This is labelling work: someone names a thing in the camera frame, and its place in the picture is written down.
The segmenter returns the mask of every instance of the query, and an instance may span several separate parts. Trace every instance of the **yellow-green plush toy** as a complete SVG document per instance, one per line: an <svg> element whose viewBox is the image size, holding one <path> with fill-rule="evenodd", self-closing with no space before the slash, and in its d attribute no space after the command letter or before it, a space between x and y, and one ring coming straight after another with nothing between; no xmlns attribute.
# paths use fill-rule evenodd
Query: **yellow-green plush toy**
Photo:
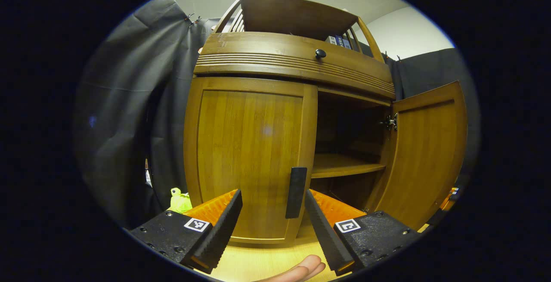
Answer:
<svg viewBox="0 0 551 282"><path fill-rule="evenodd" d="M170 192L172 193L172 198L170 198L169 210L183 214L192 208L191 200L189 199L189 194L187 192L182 194L180 189L177 187L172 188Z"/></svg>

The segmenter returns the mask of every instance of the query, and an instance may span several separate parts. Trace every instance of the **wooden top shelf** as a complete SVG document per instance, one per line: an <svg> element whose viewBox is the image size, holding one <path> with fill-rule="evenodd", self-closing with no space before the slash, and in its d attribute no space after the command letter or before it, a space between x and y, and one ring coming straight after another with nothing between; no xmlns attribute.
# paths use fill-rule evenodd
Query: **wooden top shelf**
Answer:
<svg viewBox="0 0 551 282"><path fill-rule="evenodd" d="M384 169L382 164L371 164L366 161L334 153L317 153L313 159L312 178L329 178L366 174Z"/></svg>

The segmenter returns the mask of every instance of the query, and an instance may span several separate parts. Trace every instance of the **human hand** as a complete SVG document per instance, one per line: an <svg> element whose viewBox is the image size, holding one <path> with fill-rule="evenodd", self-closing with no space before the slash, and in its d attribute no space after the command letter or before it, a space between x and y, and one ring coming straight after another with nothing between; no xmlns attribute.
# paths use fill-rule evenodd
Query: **human hand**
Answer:
<svg viewBox="0 0 551 282"><path fill-rule="evenodd" d="M304 282L325 269L325 263L317 255L309 255L298 265L284 273L256 282Z"/></svg>

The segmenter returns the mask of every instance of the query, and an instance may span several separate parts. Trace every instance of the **closed cabinet door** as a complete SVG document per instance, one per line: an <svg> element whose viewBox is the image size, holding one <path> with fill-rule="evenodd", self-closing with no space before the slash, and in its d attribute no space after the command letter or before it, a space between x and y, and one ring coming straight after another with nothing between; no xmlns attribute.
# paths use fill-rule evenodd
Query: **closed cabinet door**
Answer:
<svg viewBox="0 0 551 282"><path fill-rule="evenodd" d="M459 175L467 112L459 82L392 105L397 130L387 131L388 162L368 202L418 230L446 198Z"/></svg>
<svg viewBox="0 0 551 282"><path fill-rule="evenodd" d="M232 241L295 239L303 215L286 219L292 167L308 168L316 138L317 87L275 80L197 77L184 125L184 167L193 206L240 188Z"/></svg>

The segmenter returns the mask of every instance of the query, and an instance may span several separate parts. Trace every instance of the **open cabinet door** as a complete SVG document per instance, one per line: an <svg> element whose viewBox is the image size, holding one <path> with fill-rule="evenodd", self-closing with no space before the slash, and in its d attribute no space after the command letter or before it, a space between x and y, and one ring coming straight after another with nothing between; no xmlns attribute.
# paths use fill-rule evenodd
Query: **open cabinet door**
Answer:
<svg viewBox="0 0 551 282"><path fill-rule="evenodd" d="M368 207L418 230L453 187L465 153L467 111L458 81L398 101L388 160Z"/></svg>

